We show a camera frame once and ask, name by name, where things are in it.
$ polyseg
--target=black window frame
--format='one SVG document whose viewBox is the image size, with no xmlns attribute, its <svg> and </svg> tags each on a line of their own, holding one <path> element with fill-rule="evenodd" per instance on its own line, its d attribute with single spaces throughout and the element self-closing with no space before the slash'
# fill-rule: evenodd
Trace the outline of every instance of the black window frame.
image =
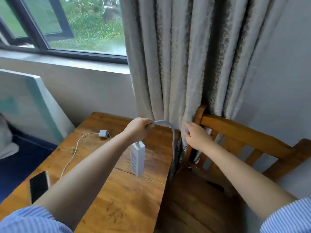
<svg viewBox="0 0 311 233">
<path fill-rule="evenodd" d="M 68 32 L 68 30 L 70 30 L 71 32 L 66 14 L 61 6 L 60 1 L 59 0 L 49 0 L 49 1 L 56 14 L 58 22 L 61 25 L 61 29 L 63 31 L 65 30 L 64 35 L 56 35 L 55 33 L 43 35 L 41 30 L 37 26 L 35 20 L 33 19 L 33 16 L 28 10 L 27 5 L 25 4 L 24 0 L 6 0 L 9 7 L 11 8 L 14 15 L 16 16 L 19 23 L 21 24 L 22 28 L 28 35 L 28 37 L 10 39 L 10 37 L 13 37 L 12 33 L 6 27 L 5 23 L 2 20 L 0 20 L 0 32 L 2 32 L 4 38 L 10 44 L 10 45 L 6 45 L 0 42 L 0 48 L 3 50 L 31 52 L 31 53 L 37 53 L 37 54 L 42 54 L 42 55 L 53 55 L 53 56 L 60 56 L 60 57 L 66 57 L 66 58 L 72 58 L 72 59 L 101 61 L 101 62 L 117 63 L 117 64 L 128 64 L 126 55 L 111 55 L 111 54 L 78 51 L 78 50 L 49 49 L 49 43 L 48 43 L 48 40 L 50 40 L 49 38 L 56 37 L 58 38 L 58 40 L 60 40 L 59 37 L 70 36 L 70 33 Z M 33 44 L 35 48 L 17 46 L 19 44 L 25 44 L 25 43 Z"/>
</svg>

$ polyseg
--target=window sill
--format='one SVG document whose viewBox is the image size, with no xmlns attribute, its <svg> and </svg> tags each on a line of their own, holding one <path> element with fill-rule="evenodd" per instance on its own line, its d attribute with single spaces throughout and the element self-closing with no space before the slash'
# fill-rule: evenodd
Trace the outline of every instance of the window sill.
<svg viewBox="0 0 311 233">
<path fill-rule="evenodd" d="M 0 59 L 1 58 L 31 61 L 37 63 L 46 63 L 59 66 L 69 66 L 81 69 L 89 69 L 118 74 L 128 74 L 128 75 L 130 74 L 130 69 L 128 65 L 99 62 L 99 61 L 78 60 L 65 57 L 48 56 L 48 55 L 40 55 L 40 54 L 8 51 L 8 50 L 0 50 Z"/>
</svg>

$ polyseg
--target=wooden tabletop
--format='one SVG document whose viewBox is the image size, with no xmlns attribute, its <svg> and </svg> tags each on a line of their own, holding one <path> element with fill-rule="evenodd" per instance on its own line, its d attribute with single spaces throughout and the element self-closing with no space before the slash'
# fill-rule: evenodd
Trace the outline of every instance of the wooden tabletop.
<svg viewBox="0 0 311 233">
<path fill-rule="evenodd" d="M 30 178 L 47 171 L 51 185 L 59 180 L 82 135 L 107 130 L 114 137 L 130 121 L 123 117 L 92 113 L 2 202 L 0 220 L 13 211 L 30 205 Z M 153 232 L 172 161 L 172 139 L 170 128 L 155 126 L 143 140 L 146 158 L 144 173 L 140 178 L 136 178 L 131 169 L 130 152 L 127 149 L 75 232 Z M 83 137 L 65 173 L 109 140 L 110 138 L 99 138 L 96 134 Z"/>
</svg>

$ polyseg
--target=striped sleeve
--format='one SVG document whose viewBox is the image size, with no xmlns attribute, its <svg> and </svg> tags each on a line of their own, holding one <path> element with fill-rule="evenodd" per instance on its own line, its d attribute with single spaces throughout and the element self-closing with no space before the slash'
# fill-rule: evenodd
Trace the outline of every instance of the striped sleeve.
<svg viewBox="0 0 311 233">
<path fill-rule="evenodd" d="M 45 208 L 29 206 L 19 209 L 0 222 L 1 233 L 73 233 Z"/>
<path fill-rule="evenodd" d="M 311 200 L 296 200 L 278 209 L 264 221 L 260 232 L 311 233 Z"/>
</svg>

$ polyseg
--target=smartphone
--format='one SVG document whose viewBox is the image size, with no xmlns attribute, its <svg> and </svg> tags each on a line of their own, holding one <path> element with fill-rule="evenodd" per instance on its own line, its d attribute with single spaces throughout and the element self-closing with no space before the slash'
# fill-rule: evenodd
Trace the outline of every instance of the smartphone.
<svg viewBox="0 0 311 233">
<path fill-rule="evenodd" d="M 49 188 L 50 181 L 46 171 L 39 173 L 29 180 L 30 201 L 33 204 L 39 199 Z"/>
</svg>

